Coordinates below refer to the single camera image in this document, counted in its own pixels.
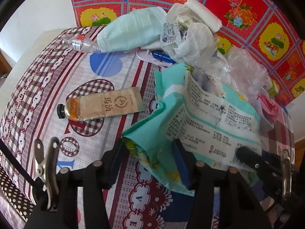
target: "wooden furniture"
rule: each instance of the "wooden furniture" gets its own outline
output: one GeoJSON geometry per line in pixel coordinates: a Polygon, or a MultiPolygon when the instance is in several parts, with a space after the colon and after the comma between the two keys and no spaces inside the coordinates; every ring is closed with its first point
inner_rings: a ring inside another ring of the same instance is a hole
{"type": "Polygon", "coordinates": [[[295,162],[294,165],[296,167],[300,167],[302,163],[302,159],[305,153],[305,139],[296,142],[295,144],[295,162]]]}
{"type": "Polygon", "coordinates": [[[0,53],[0,76],[4,74],[8,74],[12,70],[11,66],[7,62],[7,60],[4,58],[2,53],[0,53]]]}

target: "polka dot fabric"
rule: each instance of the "polka dot fabric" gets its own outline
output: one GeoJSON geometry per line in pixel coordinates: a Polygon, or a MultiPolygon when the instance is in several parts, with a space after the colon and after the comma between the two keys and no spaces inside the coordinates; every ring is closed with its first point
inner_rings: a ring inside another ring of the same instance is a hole
{"type": "Polygon", "coordinates": [[[34,205],[11,181],[2,166],[0,166],[0,189],[10,205],[15,208],[19,216],[27,222],[33,211],[34,205]]]}

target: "metal clip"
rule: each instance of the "metal clip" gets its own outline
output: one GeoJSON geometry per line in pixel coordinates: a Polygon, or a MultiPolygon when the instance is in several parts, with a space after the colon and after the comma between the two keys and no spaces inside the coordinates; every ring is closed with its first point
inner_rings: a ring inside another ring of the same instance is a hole
{"type": "MultiPolygon", "coordinates": [[[[47,210],[54,211],[57,207],[57,197],[59,194],[57,182],[56,182],[56,162],[58,158],[60,142],[57,137],[51,138],[48,152],[44,157],[43,144],[40,139],[36,139],[34,142],[34,180],[41,178],[45,184],[48,194],[47,210]]],[[[36,192],[31,187],[31,194],[35,203],[38,199],[36,192]]]]}
{"type": "Polygon", "coordinates": [[[281,153],[281,170],[283,177],[283,200],[287,200],[291,195],[291,159],[289,157],[289,151],[284,149],[281,153]]]}

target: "white wall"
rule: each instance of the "white wall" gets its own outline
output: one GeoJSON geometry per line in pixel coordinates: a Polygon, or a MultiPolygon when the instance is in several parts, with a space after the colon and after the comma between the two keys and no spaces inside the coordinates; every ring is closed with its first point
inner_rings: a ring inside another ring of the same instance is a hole
{"type": "Polygon", "coordinates": [[[75,26],[71,0],[25,0],[0,32],[0,49],[13,67],[44,32],[75,26]]]}
{"type": "Polygon", "coordinates": [[[305,92],[286,106],[292,120],[295,141],[305,137],[305,92]]]}

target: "plastic bag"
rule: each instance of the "plastic bag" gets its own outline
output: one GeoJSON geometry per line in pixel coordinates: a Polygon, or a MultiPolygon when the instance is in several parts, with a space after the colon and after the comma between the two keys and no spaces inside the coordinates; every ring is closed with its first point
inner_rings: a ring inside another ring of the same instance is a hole
{"type": "Polygon", "coordinates": [[[226,56],[236,91],[250,104],[254,104],[260,94],[260,89],[267,82],[266,67],[256,62],[246,50],[235,46],[229,49],[226,56]]]}
{"type": "MultiPolygon", "coordinates": [[[[161,72],[156,70],[158,109],[123,132],[129,151],[159,183],[188,195],[192,193],[182,184],[172,156],[174,139],[180,139],[197,160],[213,168],[228,169],[230,165],[253,171],[236,159],[236,148],[240,145],[261,155],[260,117],[254,108],[224,84],[220,83],[220,88],[226,98],[202,90],[191,76],[192,71],[184,63],[161,72]]],[[[213,83],[201,72],[193,75],[204,88],[213,88],[210,87],[213,83]]]]}
{"type": "Polygon", "coordinates": [[[267,69],[257,63],[244,49],[232,46],[226,57],[219,51],[210,58],[197,58],[191,66],[204,71],[243,96],[251,105],[255,103],[260,89],[268,85],[267,69]]]}

